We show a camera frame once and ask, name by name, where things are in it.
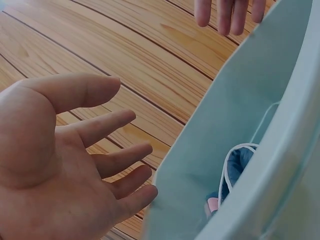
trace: folded clothing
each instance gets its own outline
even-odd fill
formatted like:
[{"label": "folded clothing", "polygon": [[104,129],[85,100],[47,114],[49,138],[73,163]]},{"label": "folded clothing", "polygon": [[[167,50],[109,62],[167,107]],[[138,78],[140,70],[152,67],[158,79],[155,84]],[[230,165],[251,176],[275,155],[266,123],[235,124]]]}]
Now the folded clothing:
[{"label": "folded clothing", "polygon": [[245,170],[257,150],[254,143],[243,143],[233,147],[225,157],[218,191],[206,196],[205,213],[212,217]]}]

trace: human hand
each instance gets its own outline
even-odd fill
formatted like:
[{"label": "human hand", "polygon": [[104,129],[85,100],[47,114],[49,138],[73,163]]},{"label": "human hand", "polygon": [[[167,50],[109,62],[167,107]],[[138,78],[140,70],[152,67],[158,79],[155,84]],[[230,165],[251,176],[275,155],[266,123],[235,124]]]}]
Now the human hand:
[{"label": "human hand", "polygon": [[88,74],[27,79],[0,93],[0,235],[3,240],[98,240],[158,194],[139,188],[147,166],[102,181],[152,152],[142,144],[107,155],[86,148],[135,118],[122,110],[56,127],[56,114],[109,101],[114,77]]},{"label": "human hand", "polygon": [[[208,25],[212,0],[194,0],[194,16],[201,27]],[[241,35],[245,28],[249,0],[216,0],[218,32],[228,35],[230,31]],[[252,20],[260,23],[264,17],[266,0],[253,0]]]}]

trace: wooden floor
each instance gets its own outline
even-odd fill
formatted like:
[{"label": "wooden floor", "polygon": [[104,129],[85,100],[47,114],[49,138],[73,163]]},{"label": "wooden floor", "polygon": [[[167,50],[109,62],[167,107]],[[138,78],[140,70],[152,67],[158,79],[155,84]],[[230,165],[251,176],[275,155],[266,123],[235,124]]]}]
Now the wooden floor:
[{"label": "wooden floor", "polygon": [[[1,89],[23,78],[70,72],[120,77],[121,90],[111,102],[60,114],[57,124],[132,109],[137,114],[132,124],[89,151],[106,154],[149,141],[153,154],[133,168],[147,164],[153,171],[219,69],[255,26],[249,8],[243,35],[220,36],[215,0],[206,28],[195,24],[193,0],[7,2],[0,13]],[[267,0],[268,9],[272,3]],[[139,239],[143,216],[142,211],[118,224],[104,239]]]}]

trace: wood grain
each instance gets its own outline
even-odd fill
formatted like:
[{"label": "wood grain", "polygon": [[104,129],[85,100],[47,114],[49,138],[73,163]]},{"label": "wood grain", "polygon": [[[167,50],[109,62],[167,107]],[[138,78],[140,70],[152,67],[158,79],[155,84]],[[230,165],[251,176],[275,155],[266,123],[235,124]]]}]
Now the wood grain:
[{"label": "wood grain", "polygon": [[236,48],[164,0],[73,0],[138,32],[214,78]]},{"label": "wood grain", "polygon": [[184,123],[212,82],[139,34],[74,2],[25,0],[5,11],[121,77],[132,90]]},{"label": "wood grain", "polygon": [[[86,62],[4,13],[0,14],[0,23],[2,54],[29,78],[82,71],[101,74]],[[121,106],[135,110],[137,119],[134,122],[135,125],[129,124],[112,133],[109,136],[110,139],[122,147],[150,142],[154,152],[146,158],[146,162],[157,168],[167,154],[169,144],[173,143],[173,137],[177,137],[177,130],[182,129],[182,126],[172,118],[123,87],[109,103],[92,109],[80,108],[73,112],[84,120],[119,110]],[[160,128],[167,131],[176,128],[172,130],[176,135],[164,138]]]},{"label": "wood grain", "polygon": [[[191,15],[194,14],[194,0],[168,0],[168,2],[179,6],[183,10],[186,10],[187,12],[189,12]],[[274,3],[274,0],[266,0],[265,13],[268,12],[269,8],[272,6],[273,3]],[[248,10],[251,11],[251,9],[252,9],[252,0],[250,0]],[[243,34],[239,36],[230,34],[228,36],[228,38],[230,38],[231,40],[235,41],[238,44],[242,43],[242,41],[252,32],[252,30],[257,25],[252,21],[251,13],[249,11],[246,13],[246,22],[245,22]],[[218,29],[217,19],[218,19],[217,1],[212,0],[211,18],[210,18],[209,25],[212,26],[214,29]]]}]

